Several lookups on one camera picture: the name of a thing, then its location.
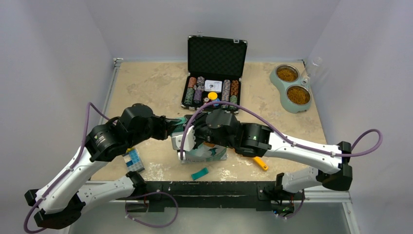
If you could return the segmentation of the green pet food bag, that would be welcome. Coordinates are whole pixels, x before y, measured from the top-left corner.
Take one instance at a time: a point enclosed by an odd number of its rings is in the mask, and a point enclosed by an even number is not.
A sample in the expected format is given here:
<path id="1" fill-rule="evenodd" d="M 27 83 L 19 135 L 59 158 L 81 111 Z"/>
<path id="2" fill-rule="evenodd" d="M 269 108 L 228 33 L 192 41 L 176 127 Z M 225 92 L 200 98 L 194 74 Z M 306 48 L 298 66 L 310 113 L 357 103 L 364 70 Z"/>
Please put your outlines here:
<path id="1" fill-rule="evenodd" d="M 178 159 L 181 163 L 211 162 L 227 160 L 227 148 L 219 145 L 204 143 L 203 140 L 195 136 L 194 126 L 191 126 L 186 133 L 184 141 L 183 156 L 180 155 L 182 137 L 186 122 L 190 115 L 178 118 L 176 128 L 170 134 L 173 150 L 177 151 Z"/>

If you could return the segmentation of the yellow plastic scoop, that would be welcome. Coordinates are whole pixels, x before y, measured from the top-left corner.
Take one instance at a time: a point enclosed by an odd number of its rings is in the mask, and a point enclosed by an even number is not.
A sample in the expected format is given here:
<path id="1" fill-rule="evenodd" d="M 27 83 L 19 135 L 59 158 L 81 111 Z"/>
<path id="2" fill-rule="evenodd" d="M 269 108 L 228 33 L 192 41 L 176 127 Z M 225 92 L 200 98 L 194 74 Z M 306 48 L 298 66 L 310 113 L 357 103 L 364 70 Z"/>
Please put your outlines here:
<path id="1" fill-rule="evenodd" d="M 260 157 L 254 157 L 252 159 L 263 171 L 268 170 L 267 164 Z"/>

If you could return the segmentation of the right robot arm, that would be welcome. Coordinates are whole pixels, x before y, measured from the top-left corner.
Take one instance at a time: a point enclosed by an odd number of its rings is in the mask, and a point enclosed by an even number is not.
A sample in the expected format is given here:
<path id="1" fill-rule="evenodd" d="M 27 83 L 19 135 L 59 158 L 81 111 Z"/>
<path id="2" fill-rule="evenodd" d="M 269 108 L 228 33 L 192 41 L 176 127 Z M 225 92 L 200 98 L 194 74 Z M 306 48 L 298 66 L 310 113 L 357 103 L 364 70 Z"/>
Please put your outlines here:
<path id="1" fill-rule="evenodd" d="M 192 125 L 196 144 L 223 146 L 245 157 L 275 157 L 307 165 L 300 171 L 277 176 L 273 191 L 279 198 L 319 185 L 334 191 L 350 189 L 353 170 L 349 161 L 340 157 L 350 153 L 348 142 L 325 145 L 279 135 L 265 125 L 242 123 L 223 110 L 200 113 Z"/>

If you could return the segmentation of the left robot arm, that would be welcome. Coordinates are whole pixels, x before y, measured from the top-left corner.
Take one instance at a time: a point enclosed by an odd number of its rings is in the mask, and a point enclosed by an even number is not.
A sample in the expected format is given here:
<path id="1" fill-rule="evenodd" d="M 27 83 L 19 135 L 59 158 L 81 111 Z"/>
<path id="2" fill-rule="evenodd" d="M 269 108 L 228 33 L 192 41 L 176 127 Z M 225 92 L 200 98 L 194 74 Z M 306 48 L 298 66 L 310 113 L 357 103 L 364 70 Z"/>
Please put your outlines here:
<path id="1" fill-rule="evenodd" d="M 126 108 L 122 115 L 84 130 L 80 147 L 70 162 L 43 188 L 28 190 L 30 206 L 38 232 L 60 230 L 76 222 L 88 210 L 118 198 L 140 199 L 151 196 L 147 183 L 137 172 L 89 189 L 85 183 L 101 168 L 129 148 L 150 138 L 167 139 L 180 125 L 178 118 L 157 116 L 144 104 Z"/>

